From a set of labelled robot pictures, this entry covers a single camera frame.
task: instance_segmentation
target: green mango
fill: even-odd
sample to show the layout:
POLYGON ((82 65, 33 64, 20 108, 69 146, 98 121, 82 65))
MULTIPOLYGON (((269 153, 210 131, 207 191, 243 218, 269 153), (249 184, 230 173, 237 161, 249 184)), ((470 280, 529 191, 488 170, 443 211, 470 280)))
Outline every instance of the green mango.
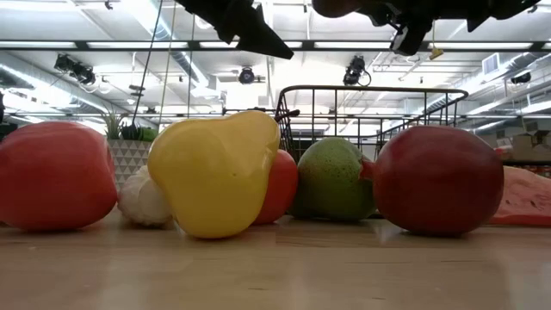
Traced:
POLYGON ((373 184, 360 178, 367 160, 341 138, 313 144, 299 161, 299 187, 289 213, 298 219, 358 221, 375 212, 373 184))

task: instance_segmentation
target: table surface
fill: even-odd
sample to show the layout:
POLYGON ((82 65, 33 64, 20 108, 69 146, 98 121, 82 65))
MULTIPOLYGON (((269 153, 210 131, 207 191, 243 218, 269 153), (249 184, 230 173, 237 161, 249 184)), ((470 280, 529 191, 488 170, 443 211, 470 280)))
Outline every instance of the table surface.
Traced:
POLYGON ((384 220, 290 218, 201 241, 120 219, 80 232, 0 227, 3 310, 549 309, 551 230, 428 239, 384 220))

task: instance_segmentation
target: orange object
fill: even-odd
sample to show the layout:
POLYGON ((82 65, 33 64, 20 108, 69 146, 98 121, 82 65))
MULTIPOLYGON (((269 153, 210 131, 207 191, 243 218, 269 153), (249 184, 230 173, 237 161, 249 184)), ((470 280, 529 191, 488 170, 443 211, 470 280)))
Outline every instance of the orange object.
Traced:
POLYGON ((81 124, 27 125, 0 144, 0 221, 29 231, 77 229, 117 202, 107 141, 81 124))
POLYGON ((551 180, 505 167, 505 191, 490 224, 551 226, 551 180))
POLYGON ((269 171, 268 191, 253 225, 279 220, 291 207, 299 183, 299 171, 289 153, 279 150, 269 171))

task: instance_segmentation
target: red tomato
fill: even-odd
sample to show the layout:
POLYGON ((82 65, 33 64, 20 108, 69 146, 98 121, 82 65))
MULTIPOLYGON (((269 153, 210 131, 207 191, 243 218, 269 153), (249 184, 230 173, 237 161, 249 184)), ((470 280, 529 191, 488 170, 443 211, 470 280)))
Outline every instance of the red tomato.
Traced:
POLYGON ((0 220, 23 230, 68 230, 102 219, 117 202, 108 144, 72 122, 28 125, 0 144, 0 220))
POLYGON ((268 191, 262 210, 252 225, 279 220, 293 203, 299 183, 299 171, 289 153, 279 150, 269 171, 268 191))

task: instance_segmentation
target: spotlight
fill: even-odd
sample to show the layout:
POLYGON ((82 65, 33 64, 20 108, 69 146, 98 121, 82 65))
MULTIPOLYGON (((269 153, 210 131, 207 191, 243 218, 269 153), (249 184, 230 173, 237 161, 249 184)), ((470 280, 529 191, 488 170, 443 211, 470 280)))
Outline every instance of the spotlight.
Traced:
POLYGON ((253 84, 255 82, 255 73, 250 67, 245 67, 239 74, 239 82, 243 85, 253 84))
POLYGON ((359 84, 364 87, 371 84, 371 75, 365 70, 365 60, 363 60, 363 56, 354 56, 352 61, 350 61, 350 65, 346 68, 346 73, 344 73, 343 83, 346 86, 359 84), (360 78, 362 78, 364 74, 369 77, 369 83, 361 85, 360 78))
POLYGON ((530 72, 526 72, 523 75, 519 75, 518 77, 512 78, 511 82, 515 85, 518 85, 518 84, 528 83, 531 80, 532 80, 532 74, 530 72))
POLYGON ((105 5, 105 9, 107 9, 107 10, 112 10, 113 9, 113 5, 111 5, 110 0, 107 0, 106 2, 104 2, 103 5, 105 5))
POLYGON ((94 68, 74 61, 67 55, 59 55, 53 68, 63 74, 69 73, 70 77, 75 78, 83 85, 90 86, 96 82, 94 68))

